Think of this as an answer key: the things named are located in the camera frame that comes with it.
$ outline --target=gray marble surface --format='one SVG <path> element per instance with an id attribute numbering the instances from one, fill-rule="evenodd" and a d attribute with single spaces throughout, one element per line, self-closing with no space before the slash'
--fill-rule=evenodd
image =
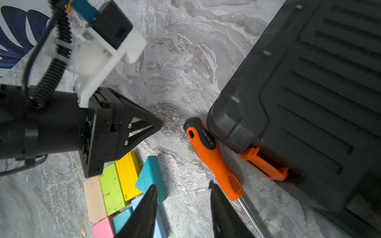
<path id="1" fill-rule="evenodd" d="M 104 0 L 90 1 L 100 7 Z M 283 0 L 117 0 L 147 39 L 139 61 L 119 62 L 103 86 L 111 87 L 160 117 L 160 132 L 134 151 L 140 166 L 157 155 L 168 193 L 160 206 L 169 237 L 213 237 L 210 191 L 213 174 L 198 159 L 182 130 L 186 118 L 206 118 L 227 81 L 260 37 Z M 85 23 L 70 15 L 73 34 Z M 48 66 L 39 56 L 35 84 Z M 2 79 L 20 84 L 26 58 Z M 59 85 L 71 91 L 76 76 Z M 225 160 L 245 190 L 245 200 L 268 237 L 345 237 L 287 192 L 222 146 Z M 18 165 L 0 161 L 0 169 Z M 0 237 L 92 237 L 77 152 L 50 155 L 41 166 L 0 178 Z M 232 203 L 254 235 L 237 202 Z"/>

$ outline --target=wooden block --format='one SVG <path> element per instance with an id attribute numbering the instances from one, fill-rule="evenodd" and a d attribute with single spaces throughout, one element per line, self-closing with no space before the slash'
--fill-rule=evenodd
<path id="1" fill-rule="evenodd" d="M 107 166 L 99 179 L 108 216 L 131 203 L 124 200 L 115 163 Z"/>
<path id="2" fill-rule="evenodd" d="M 115 162 L 118 170 L 124 200 L 129 201 L 141 194 L 135 184 L 140 174 L 140 167 L 135 152 L 130 152 Z"/>
<path id="3" fill-rule="evenodd" d="M 107 217 L 99 176 L 85 180 L 83 182 L 83 189 L 85 190 L 90 224 L 95 224 Z"/>
<path id="4" fill-rule="evenodd" d="M 144 196 L 140 196 L 131 201 L 132 208 L 135 210 L 140 201 Z M 154 230 L 154 238 L 167 238 L 167 233 L 165 231 L 164 223 L 162 216 L 160 215 L 159 208 L 157 208 L 156 219 L 155 219 L 155 230 Z"/>
<path id="5" fill-rule="evenodd" d="M 100 223 L 96 224 L 93 228 L 94 238 L 114 238 L 115 229 L 111 217 L 106 217 Z"/>
<path id="6" fill-rule="evenodd" d="M 157 203 L 160 204 L 167 199 L 167 194 L 156 156 L 148 156 L 135 187 L 142 193 L 146 193 L 152 184 L 157 187 Z"/>
<path id="7" fill-rule="evenodd" d="M 128 219 L 132 215 L 132 212 L 134 210 L 132 208 L 128 208 L 127 210 L 121 212 L 120 214 L 116 215 L 112 220 L 114 222 L 115 232 L 118 234 L 119 231 L 124 227 L 124 225 L 127 223 Z"/>

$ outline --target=orange screwdriver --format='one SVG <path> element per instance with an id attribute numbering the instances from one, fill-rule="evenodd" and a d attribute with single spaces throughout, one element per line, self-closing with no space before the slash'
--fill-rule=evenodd
<path id="1" fill-rule="evenodd" d="M 187 133 L 196 154 L 200 160 L 212 170 L 227 198 L 231 201 L 239 201 L 259 233 L 259 236 L 261 238 L 266 238 L 242 200 L 243 188 L 240 181 L 233 171 L 226 165 L 219 145 L 213 135 L 208 131 L 205 123 L 198 117 L 191 117 L 185 121 L 183 128 Z"/>

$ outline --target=light blue wooden block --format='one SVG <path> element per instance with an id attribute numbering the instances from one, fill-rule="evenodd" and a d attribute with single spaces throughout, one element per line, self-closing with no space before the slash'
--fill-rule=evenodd
<path id="1" fill-rule="evenodd" d="M 140 196 L 138 198 L 135 198 L 131 201 L 132 208 L 135 210 L 140 201 L 143 199 L 144 196 Z M 156 212 L 156 219 L 155 219 L 155 231 L 154 231 L 154 238 L 167 238 L 167 234 L 165 231 L 165 227 L 163 224 L 162 216 L 160 215 L 159 208 L 157 208 Z"/>
<path id="2" fill-rule="evenodd" d="M 157 187 L 157 203 L 160 204 L 167 199 L 167 194 L 156 156 L 148 156 L 135 187 L 142 193 L 146 193 L 152 184 Z"/>
<path id="3" fill-rule="evenodd" d="M 118 234 L 119 231 L 124 227 L 124 225 L 127 223 L 128 219 L 132 215 L 132 212 L 134 210 L 132 208 L 128 208 L 127 210 L 119 213 L 115 217 L 113 217 L 114 221 L 114 227 L 115 227 L 115 232 Z"/>

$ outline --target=black cable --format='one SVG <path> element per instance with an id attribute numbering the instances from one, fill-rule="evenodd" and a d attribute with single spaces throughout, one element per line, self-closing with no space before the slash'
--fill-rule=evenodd
<path id="1" fill-rule="evenodd" d="M 0 172 L 0 177 L 7 176 L 7 175 L 11 175 L 11 174 L 15 174 L 15 173 L 18 173 L 18 172 L 27 170 L 27 169 L 34 168 L 34 167 L 36 167 L 36 166 L 42 164 L 43 162 L 45 162 L 45 160 L 46 160 L 47 158 L 48 158 L 48 155 L 43 155 L 43 156 L 40 157 L 39 160 L 37 160 L 37 161 L 34 163 L 34 165 L 29 165 L 29 166 L 23 165 L 23 166 L 14 168 L 14 169 L 10 169 L 10 170 L 7 170 L 7 171 Z"/>
<path id="2" fill-rule="evenodd" d="M 51 8 L 53 9 L 53 17 L 26 65 L 22 80 L 22 87 L 25 90 L 25 94 L 30 102 L 30 105 L 33 107 L 41 108 L 45 106 L 50 97 L 53 95 L 66 70 L 67 63 L 58 58 L 54 58 L 38 85 L 33 90 L 28 90 L 29 75 L 33 63 L 38 53 L 41 51 L 42 46 L 46 42 L 51 30 L 54 28 L 55 23 L 57 23 L 58 26 L 58 39 L 69 44 L 72 42 L 69 19 L 64 7 L 68 1 L 69 0 L 50 0 Z M 56 49 L 57 54 L 67 59 L 70 58 L 71 50 L 67 47 L 57 45 Z"/>
<path id="3" fill-rule="evenodd" d="M 42 46 L 45 44 L 47 38 L 49 37 L 51 30 L 53 30 L 56 21 L 57 21 L 57 14 L 54 11 L 53 17 L 50 19 L 50 22 L 49 22 L 48 26 L 46 27 L 44 34 L 41 36 L 36 47 L 32 51 L 32 54 L 30 55 L 28 62 L 26 63 L 24 76 L 22 77 L 21 87 L 24 90 L 27 98 L 29 98 L 28 83 L 29 83 L 30 70 L 32 69 L 33 63 L 36 60 L 38 53 L 40 52 Z"/>

